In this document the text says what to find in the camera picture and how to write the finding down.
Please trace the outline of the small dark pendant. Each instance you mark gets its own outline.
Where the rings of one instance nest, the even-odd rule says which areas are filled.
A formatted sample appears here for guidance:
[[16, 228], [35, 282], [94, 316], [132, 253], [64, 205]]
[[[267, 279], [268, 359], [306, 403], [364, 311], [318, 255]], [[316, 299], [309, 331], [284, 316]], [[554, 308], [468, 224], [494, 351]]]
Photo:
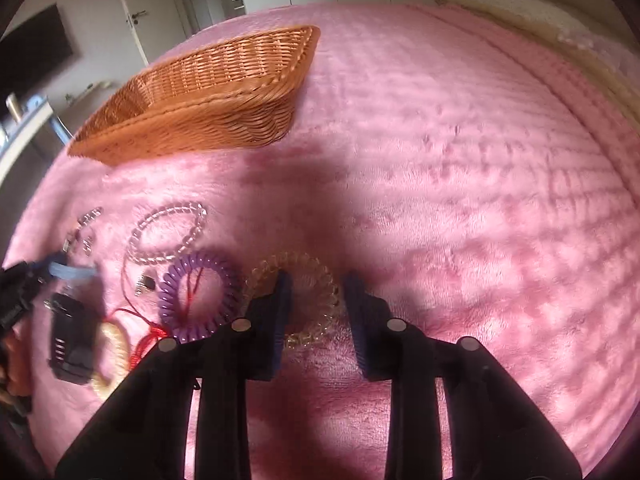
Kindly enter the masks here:
[[154, 278], [149, 273], [142, 273], [134, 284], [134, 294], [139, 297], [149, 292], [154, 292], [156, 289], [156, 283]]

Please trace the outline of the black wall television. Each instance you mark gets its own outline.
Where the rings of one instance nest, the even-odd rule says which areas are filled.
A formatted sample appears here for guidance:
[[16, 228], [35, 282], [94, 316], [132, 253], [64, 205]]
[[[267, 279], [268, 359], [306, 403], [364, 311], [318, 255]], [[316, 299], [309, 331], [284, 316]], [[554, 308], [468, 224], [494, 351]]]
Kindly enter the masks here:
[[21, 99], [74, 55], [58, 6], [51, 4], [1, 39], [1, 116], [6, 98]]

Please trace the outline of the pink fluffy blanket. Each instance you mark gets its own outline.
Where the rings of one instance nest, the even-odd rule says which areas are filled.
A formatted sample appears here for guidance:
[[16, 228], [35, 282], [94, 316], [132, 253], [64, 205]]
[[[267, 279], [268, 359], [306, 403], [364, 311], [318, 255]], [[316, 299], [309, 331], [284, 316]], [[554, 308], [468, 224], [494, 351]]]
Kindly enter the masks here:
[[5, 263], [89, 233], [122, 305], [130, 232], [187, 200], [243, 273], [282, 252], [356, 270], [427, 335], [471, 335], [593, 469], [639, 401], [639, 123], [555, 50], [455, 6], [288, 6], [181, 52], [285, 26], [321, 36], [280, 141], [110, 168], [58, 156]]

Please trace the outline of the silver rhinestone earring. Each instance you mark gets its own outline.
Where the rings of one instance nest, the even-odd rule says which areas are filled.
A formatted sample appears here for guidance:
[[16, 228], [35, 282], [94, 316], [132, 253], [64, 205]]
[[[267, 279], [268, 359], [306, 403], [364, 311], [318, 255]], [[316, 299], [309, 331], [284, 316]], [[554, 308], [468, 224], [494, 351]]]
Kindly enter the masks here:
[[77, 219], [77, 225], [79, 229], [83, 229], [85, 226], [88, 226], [91, 222], [99, 218], [99, 216], [103, 214], [102, 207], [92, 208], [87, 211], [85, 214], [82, 214]]
[[93, 230], [73, 230], [65, 235], [62, 252], [67, 255], [72, 252], [82, 252], [85, 256], [91, 256], [95, 241], [96, 236]]

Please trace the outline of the woven wicker basket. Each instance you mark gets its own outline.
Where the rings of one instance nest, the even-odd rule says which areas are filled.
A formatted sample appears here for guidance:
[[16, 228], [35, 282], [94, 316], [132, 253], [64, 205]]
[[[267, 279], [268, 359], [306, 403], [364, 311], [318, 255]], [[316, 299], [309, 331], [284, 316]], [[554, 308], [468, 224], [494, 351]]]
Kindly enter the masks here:
[[292, 126], [319, 39], [319, 27], [298, 25], [157, 63], [92, 114], [70, 141], [68, 154], [114, 167], [276, 142]]

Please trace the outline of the white room door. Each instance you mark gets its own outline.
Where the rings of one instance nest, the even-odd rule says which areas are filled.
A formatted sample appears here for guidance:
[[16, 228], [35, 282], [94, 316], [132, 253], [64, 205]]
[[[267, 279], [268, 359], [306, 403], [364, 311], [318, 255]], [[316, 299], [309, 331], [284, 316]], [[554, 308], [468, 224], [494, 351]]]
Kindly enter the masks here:
[[120, 0], [142, 62], [149, 65], [192, 32], [183, 0]]

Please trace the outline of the white patterned pillow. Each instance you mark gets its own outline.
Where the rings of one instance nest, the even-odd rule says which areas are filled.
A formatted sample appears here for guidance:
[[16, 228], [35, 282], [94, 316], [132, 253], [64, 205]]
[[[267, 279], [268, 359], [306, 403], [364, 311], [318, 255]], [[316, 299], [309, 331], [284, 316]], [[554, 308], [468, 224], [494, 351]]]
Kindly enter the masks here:
[[514, 18], [518, 23], [546, 25], [558, 32], [561, 41], [582, 48], [603, 46], [610, 40], [606, 29], [593, 18], [548, 0], [438, 0], [485, 12], [495, 18]]

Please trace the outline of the black wrist watch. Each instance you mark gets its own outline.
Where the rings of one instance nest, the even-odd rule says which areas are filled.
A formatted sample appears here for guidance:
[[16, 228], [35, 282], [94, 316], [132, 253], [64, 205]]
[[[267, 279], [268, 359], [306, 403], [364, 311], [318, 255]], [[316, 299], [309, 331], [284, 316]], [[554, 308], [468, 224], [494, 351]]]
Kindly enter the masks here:
[[81, 301], [56, 292], [52, 312], [49, 366], [56, 379], [87, 385], [94, 372], [99, 315]]

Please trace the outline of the cream round bangle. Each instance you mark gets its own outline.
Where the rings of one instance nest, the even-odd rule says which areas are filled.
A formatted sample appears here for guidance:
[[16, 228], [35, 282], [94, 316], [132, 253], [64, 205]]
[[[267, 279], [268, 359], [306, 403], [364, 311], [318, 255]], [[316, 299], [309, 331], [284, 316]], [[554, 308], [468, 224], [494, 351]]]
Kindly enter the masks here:
[[90, 378], [96, 396], [105, 401], [129, 373], [129, 342], [116, 323], [101, 322], [96, 333], [98, 357]]

